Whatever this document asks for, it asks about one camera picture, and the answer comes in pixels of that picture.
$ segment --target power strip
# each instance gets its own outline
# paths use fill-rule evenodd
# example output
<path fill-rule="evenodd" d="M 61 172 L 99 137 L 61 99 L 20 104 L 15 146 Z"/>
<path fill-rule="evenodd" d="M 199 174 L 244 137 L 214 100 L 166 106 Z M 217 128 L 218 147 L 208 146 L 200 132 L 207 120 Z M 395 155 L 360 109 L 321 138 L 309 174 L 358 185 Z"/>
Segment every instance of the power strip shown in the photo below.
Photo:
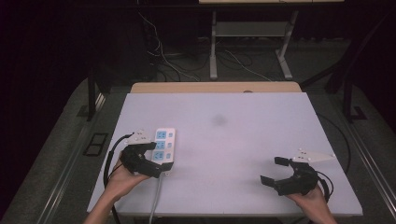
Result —
<path fill-rule="evenodd" d="M 160 128 L 155 133 L 154 142 L 157 146 L 152 151 L 151 161 L 163 164 L 173 163 L 175 158 L 175 136 L 176 130 L 174 128 Z"/>

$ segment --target power strip switch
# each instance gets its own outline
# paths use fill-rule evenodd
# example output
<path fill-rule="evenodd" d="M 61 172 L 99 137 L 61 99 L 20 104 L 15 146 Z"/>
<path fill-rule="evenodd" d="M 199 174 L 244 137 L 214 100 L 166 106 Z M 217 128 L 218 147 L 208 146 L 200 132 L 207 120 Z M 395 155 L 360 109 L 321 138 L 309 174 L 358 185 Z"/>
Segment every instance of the power strip switch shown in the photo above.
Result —
<path fill-rule="evenodd" d="M 169 175 L 175 159 L 175 137 L 174 128 L 159 128 L 155 133 L 154 142 L 157 146 L 152 151 L 151 161 L 163 167 L 165 175 Z"/>

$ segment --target wooden edge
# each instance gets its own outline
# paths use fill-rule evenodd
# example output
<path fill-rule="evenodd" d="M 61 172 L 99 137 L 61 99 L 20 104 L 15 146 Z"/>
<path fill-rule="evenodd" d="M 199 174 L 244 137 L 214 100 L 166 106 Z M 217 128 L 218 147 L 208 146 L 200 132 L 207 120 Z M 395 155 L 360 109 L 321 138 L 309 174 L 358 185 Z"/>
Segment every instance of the wooden edge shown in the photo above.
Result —
<path fill-rule="evenodd" d="M 296 82 L 140 82 L 131 93 L 302 92 Z"/>

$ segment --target human arm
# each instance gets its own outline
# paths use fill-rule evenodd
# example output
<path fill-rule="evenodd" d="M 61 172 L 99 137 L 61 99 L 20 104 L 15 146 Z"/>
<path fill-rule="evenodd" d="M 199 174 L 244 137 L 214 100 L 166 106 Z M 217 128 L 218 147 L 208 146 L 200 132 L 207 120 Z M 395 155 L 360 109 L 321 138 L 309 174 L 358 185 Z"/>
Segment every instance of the human arm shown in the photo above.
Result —
<path fill-rule="evenodd" d="M 106 223 L 113 204 L 128 194 L 137 184 L 148 178 L 146 175 L 131 174 L 118 160 L 105 191 L 88 214 L 84 224 Z"/>
<path fill-rule="evenodd" d="M 329 206 L 324 199 L 320 187 L 317 185 L 306 195 L 300 193 L 287 195 L 301 207 L 306 216 L 317 224 L 336 224 Z"/>

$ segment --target table leg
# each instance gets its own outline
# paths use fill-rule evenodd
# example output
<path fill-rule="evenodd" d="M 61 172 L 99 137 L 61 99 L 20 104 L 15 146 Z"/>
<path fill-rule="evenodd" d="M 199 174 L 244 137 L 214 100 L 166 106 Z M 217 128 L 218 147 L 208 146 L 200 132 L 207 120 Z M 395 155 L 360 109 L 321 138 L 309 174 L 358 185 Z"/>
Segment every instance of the table leg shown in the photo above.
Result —
<path fill-rule="evenodd" d="M 212 44 L 210 51 L 210 79 L 217 80 L 218 79 L 218 67 L 216 63 L 216 11 L 213 11 L 212 18 Z"/>
<path fill-rule="evenodd" d="M 283 40 L 283 45 L 280 49 L 276 50 L 276 57 L 279 60 L 279 65 L 282 69 L 283 75 L 285 76 L 286 80 L 291 80 L 293 79 L 291 72 L 289 70 L 289 66 L 286 63 L 286 59 L 285 59 L 285 52 L 286 49 L 288 48 L 288 44 L 291 38 L 291 34 L 293 32 L 294 29 L 294 24 L 297 20 L 297 15 L 298 15 L 298 11 L 293 11 L 290 21 L 288 23 L 288 25 L 286 26 L 285 29 L 285 36 L 284 36 L 284 40 Z"/>

